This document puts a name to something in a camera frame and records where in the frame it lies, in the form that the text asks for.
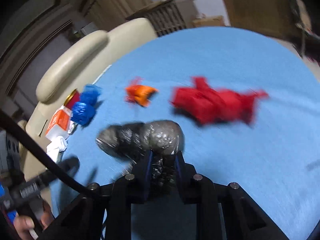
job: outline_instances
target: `gray wrapped object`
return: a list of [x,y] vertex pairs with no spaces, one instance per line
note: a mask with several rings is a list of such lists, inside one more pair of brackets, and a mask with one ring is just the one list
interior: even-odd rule
[[110,125],[99,133],[96,143],[108,155],[127,156],[134,163],[146,151],[152,150],[153,184],[162,187],[166,183],[173,183],[175,154],[184,150],[184,135],[177,123],[159,120]]

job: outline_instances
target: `blue tablecloth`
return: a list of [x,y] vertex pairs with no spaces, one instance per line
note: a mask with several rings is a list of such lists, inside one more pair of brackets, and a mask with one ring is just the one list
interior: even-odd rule
[[[159,89],[148,108],[124,101],[124,88],[136,76]],[[207,77],[213,88],[264,89],[270,99],[259,103],[251,127],[242,122],[198,127],[175,115],[169,103],[172,88],[191,85],[191,76]],[[81,165],[74,178],[80,183],[110,183],[126,166],[98,149],[100,130],[113,123],[171,119],[182,127],[184,158],[197,172],[220,184],[238,182],[290,240],[306,239],[316,226],[320,85],[303,62],[276,41],[236,28],[183,30],[125,55],[97,85],[103,89],[97,114],[87,127],[77,128],[63,156],[78,156]],[[76,193],[60,182],[51,190],[57,215]],[[132,239],[194,239],[195,209],[178,203],[174,196],[135,206]],[[169,217],[152,218],[164,210]]]

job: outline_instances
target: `orange and white package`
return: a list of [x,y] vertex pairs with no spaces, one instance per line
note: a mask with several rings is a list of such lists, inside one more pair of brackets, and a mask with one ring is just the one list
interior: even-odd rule
[[70,117],[72,111],[65,106],[61,106],[52,116],[45,136],[53,141],[58,136],[62,136],[64,139],[69,137],[68,129],[70,124]]

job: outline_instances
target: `red can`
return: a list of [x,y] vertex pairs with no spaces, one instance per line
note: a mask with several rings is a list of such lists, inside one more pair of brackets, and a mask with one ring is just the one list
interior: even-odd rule
[[67,97],[66,101],[64,101],[64,106],[72,110],[74,104],[80,101],[80,93],[77,89],[73,90],[73,92]]

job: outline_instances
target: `metal bolt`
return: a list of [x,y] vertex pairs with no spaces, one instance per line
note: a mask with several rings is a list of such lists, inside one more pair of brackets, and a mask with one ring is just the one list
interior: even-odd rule
[[125,176],[125,179],[126,179],[126,180],[133,180],[133,179],[134,179],[134,175],[131,174],[131,173],[129,173],[129,174],[127,174],[127,175]]
[[236,183],[236,182],[231,182],[231,183],[230,183],[230,187],[232,187],[233,189],[238,189],[240,186],[239,186],[239,184]]
[[202,175],[201,174],[195,174],[195,175],[193,175],[193,179],[199,181],[199,180],[202,179]]
[[98,187],[100,187],[100,185],[98,183],[94,182],[94,183],[89,184],[88,189],[95,190]]

